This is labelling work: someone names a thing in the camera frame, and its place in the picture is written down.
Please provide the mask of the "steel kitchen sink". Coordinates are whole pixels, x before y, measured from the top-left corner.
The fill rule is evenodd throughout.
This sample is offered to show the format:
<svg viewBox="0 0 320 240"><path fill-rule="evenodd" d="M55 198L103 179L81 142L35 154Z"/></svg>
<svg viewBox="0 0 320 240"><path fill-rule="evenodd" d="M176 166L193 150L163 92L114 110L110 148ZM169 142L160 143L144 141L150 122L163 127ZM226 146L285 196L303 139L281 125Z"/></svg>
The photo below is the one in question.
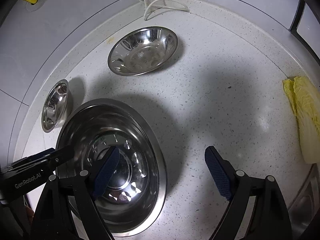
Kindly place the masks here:
<svg viewBox="0 0 320 240"><path fill-rule="evenodd" d="M319 170L312 164L303 186L288 208L293 237L298 238L319 210Z"/></svg>

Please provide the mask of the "white microwave oven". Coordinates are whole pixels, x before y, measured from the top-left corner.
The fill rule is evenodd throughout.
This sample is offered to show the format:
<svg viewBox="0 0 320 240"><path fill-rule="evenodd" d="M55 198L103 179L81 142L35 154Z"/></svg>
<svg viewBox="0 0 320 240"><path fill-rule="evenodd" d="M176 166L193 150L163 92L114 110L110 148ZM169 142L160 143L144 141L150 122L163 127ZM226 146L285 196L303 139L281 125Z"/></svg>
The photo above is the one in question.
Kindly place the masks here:
<svg viewBox="0 0 320 240"><path fill-rule="evenodd" d="M290 33L319 64L319 22L304 0L299 0Z"/></svg>

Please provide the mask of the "yellow napa cabbage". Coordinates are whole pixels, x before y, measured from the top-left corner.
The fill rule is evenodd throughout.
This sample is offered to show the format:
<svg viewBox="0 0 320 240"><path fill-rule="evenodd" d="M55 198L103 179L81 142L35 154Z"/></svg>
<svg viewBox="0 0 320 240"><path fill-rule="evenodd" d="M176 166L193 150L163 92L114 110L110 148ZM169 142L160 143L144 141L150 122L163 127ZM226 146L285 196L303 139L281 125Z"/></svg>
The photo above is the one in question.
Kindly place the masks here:
<svg viewBox="0 0 320 240"><path fill-rule="evenodd" d="M319 162L319 91L306 76L283 81L297 119L300 149L307 164Z"/></svg>

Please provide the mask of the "large steel bowl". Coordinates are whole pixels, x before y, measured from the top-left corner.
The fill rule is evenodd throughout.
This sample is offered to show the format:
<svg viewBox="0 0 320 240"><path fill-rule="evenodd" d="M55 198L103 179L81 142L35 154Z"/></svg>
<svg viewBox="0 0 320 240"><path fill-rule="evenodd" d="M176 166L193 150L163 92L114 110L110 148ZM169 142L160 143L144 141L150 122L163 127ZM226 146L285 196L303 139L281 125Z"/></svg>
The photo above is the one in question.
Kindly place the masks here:
<svg viewBox="0 0 320 240"><path fill-rule="evenodd" d="M57 168L61 178L88 170L115 146L119 163L97 208L112 235L131 237L158 218L167 194L167 169L148 123L129 105L113 99L82 104L67 119L56 147L73 146L74 157Z"/></svg>

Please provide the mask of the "medium steel bowl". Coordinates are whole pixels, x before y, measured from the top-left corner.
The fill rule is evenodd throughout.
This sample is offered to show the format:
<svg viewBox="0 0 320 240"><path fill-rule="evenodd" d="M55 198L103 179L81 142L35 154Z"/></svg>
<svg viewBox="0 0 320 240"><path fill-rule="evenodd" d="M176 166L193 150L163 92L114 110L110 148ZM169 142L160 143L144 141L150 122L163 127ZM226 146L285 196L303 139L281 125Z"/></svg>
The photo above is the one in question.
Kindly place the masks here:
<svg viewBox="0 0 320 240"><path fill-rule="evenodd" d="M157 70L178 48L178 36L170 29L150 26L122 37L111 49L107 64L120 76L138 76Z"/></svg>

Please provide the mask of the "small steel bowl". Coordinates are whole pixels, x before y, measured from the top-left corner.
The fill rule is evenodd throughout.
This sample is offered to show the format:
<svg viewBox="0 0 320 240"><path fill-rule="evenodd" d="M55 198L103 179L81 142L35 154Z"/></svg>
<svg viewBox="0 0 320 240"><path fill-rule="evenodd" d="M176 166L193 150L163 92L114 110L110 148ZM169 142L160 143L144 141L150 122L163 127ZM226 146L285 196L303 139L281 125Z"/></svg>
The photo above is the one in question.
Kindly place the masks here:
<svg viewBox="0 0 320 240"><path fill-rule="evenodd" d="M73 109L73 97L66 79L58 81L50 90L41 113L41 125L45 133L62 127Z"/></svg>

